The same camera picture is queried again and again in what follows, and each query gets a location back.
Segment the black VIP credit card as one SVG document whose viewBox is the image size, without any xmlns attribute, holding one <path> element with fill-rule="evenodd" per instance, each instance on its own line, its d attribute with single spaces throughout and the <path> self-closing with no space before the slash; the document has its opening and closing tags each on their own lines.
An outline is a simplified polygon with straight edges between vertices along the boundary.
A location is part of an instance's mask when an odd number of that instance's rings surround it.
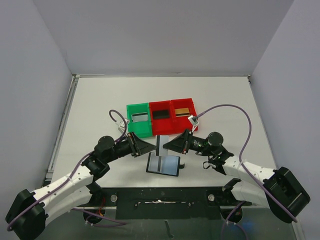
<svg viewBox="0 0 320 240">
<path fill-rule="evenodd" d="M 168 119 L 170 118 L 170 112 L 167 109 L 155 110 L 152 112 L 152 117 L 154 120 Z"/>
</svg>

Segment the silver VIP credit card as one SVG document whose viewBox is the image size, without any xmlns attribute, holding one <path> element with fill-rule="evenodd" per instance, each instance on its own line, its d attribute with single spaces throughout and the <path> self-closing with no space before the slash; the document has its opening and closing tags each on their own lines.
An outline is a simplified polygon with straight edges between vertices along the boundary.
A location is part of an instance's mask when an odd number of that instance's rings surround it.
<svg viewBox="0 0 320 240">
<path fill-rule="evenodd" d="M 169 142 L 168 135 L 157 135 L 156 136 L 156 150 L 155 155 L 165 157 L 168 155 L 168 150 L 164 148 L 164 144 Z"/>
</svg>

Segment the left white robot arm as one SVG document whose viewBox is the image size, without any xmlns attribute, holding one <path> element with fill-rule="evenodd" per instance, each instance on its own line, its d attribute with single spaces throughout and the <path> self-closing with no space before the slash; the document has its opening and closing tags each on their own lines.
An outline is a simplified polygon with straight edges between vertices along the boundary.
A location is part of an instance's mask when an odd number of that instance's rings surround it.
<svg viewBox="0 0 320 240">
<path fill-rule="evenodd" d="M 21 240 L 36 239 L 52 220 L 89 203 L 94 194 L 103 191 L 96 181 L 110 170 L 110 162 L 127 155 L 136 158 L 156 148 L 133 132 L 118 142 L 111 136 L 101 137 L 70 173 L 32 192 L 19 192 L 5 217 L 7 231 L 15 232 Z"/>
</svg>

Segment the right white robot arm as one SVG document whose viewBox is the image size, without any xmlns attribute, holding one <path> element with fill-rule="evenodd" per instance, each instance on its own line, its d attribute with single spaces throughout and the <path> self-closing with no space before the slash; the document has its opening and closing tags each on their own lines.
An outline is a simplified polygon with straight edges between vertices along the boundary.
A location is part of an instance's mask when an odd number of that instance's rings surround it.
<svg viewBox="0 0 320 240">
<path fill-rule="evenodd" d="M 295 175 L 286 167 L 273 169 L 241 160 L 223 146 L 223 141 L 218 132 L 199 138 L 187 129 L 163 148 L 180 154 L 194 151 L 207 157 L 204 168 L 233 178 L 233 185 L 224 188 L 234 199 L 264 206 L 285 223 L 295 222 L 311 200 Z"/>
</svg>

